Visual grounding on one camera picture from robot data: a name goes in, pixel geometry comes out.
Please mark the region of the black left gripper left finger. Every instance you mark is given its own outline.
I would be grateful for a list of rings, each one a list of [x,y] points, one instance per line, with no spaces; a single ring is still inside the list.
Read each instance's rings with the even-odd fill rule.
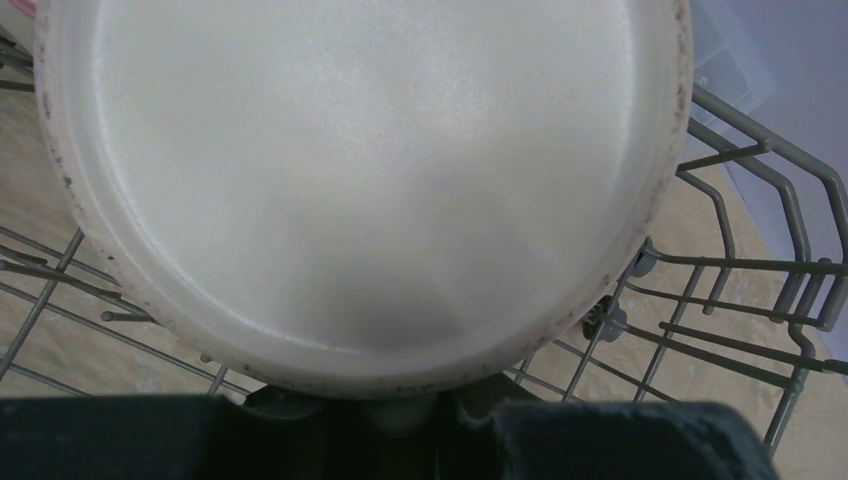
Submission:
[[[4,479],[276,479],[260,421],[220,396],[1,403]]]

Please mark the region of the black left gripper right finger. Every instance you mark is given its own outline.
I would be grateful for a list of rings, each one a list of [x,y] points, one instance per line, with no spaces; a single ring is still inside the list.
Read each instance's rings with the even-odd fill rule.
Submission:
[[[504,402],[459,421],[460,479],[776,479],[752,426],[712,402]]]

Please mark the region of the white floral mug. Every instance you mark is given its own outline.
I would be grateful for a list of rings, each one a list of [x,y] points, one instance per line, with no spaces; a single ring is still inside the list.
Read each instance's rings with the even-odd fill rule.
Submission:
[[[685,142],[686,1],[41,1],[37,102],[123,291],[228,368],[426,394],[573,325]]]

